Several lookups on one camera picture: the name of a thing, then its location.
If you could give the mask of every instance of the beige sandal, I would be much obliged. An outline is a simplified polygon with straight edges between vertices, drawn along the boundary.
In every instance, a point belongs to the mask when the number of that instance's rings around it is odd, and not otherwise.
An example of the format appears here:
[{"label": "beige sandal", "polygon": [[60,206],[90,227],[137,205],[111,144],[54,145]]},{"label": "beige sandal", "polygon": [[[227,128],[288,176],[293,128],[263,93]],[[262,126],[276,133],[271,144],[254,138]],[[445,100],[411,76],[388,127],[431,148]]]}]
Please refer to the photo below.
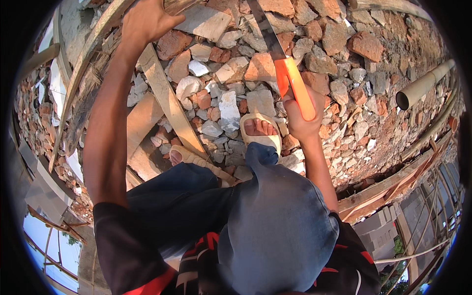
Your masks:
[{"label": "beige sandal", "polygon": [[205,161],[203,158],[195,155],[185,147],[181,145],[173,145],[170,148],[169,153],[171,151],[179,152],[182,155],[182,162],[184,163],[192,163],[197,166],[210,169],[216,177],[219,177],[222,180],[226,181],[229,186],[234,186],[236,184],[236,178],[223,171],[220,167],[216,167],[215,165]]},{"label": "beige sandal", "polygon": [[[244,122],[248,119],[255,119],[255,118],[259,118],[261,119],[261,121],[268,121],[269,123],[271,123],[272,127],[277,131],[277,135],[259,135],[259,136],[247,135],[246,130],[244,129]],[[280,131],[278,130],[277,123],[275,123],[274,120],[272,120],[271,118],[263,114],[252,113],[252,114],[245,114],[239,121],[239,125],[241,127],[241,135],[246,145],[254,142],[254,143],[260,143],[267,146],[273,146],[277,150],[277,154],[280,156],[280,151],[282,147],[282,139],[280,138]]]}]

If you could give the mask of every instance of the brick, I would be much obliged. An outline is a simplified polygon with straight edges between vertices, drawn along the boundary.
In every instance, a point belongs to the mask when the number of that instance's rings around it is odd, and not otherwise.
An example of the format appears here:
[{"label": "brick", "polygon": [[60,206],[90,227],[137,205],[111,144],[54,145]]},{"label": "brick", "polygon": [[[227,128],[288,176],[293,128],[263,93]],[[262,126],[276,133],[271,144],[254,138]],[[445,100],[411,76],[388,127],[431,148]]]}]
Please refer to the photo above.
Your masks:
[{"label": "brick", "polygon": [[384,51],[382,43],[365,31],[358,32],[352,36],[347,43],[347,48],[373,62],[379,62]]}]

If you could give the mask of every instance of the man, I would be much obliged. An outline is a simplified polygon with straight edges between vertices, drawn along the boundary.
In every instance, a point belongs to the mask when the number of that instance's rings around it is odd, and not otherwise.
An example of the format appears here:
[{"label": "man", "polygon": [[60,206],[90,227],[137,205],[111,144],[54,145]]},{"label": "man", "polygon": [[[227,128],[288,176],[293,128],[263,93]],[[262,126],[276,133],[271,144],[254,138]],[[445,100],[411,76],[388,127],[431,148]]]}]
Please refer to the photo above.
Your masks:
[{"label": "man", "polygon": [[[126,193],[129,81],[145,46],[184,19],[167,15],[162,0],[129,10],[90,116],[84,176],[100,267],[113,294],[378,293],[371,257],[337,215],[318,136],[324,98],[311,89],[318,115],[310,122],[292,96],[283,98],[306,178],[276,165],[278,146],[258,142],[278,138],[277,127],[254,117],[241,122],[252,180],[220,188],[209,169],[172,151],[173,168]],[[179,255],[177,272],[164,259]]]}]

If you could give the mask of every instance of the pipe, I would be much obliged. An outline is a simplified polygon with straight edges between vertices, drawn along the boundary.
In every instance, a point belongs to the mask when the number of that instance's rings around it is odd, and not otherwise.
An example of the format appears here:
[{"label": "pipe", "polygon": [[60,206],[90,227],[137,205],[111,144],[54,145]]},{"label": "pipe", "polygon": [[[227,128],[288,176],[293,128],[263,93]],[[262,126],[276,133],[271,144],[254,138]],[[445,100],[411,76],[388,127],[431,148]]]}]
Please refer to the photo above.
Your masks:
[{"label": "pipe", "polygon": [[410,83],[407,87],[396,93],[396,104],[402,110],[407,110],[417,103],[423,95],[428,93],[428,91],[454,66],[454,60],[450,59]]}]

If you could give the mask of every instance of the wooden stick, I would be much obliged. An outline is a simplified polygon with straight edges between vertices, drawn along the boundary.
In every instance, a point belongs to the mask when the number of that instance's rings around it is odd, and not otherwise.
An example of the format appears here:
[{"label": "wooden stick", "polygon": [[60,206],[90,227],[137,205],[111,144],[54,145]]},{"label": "wooden stick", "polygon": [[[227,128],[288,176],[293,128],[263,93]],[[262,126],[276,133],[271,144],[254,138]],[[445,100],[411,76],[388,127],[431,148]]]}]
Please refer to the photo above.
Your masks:
[{"label": "wooden stick", "polygon": [[352,9],[383,9],[406,12],[432,22],[430,15],[421,7],[406,0],[348,0]]}]

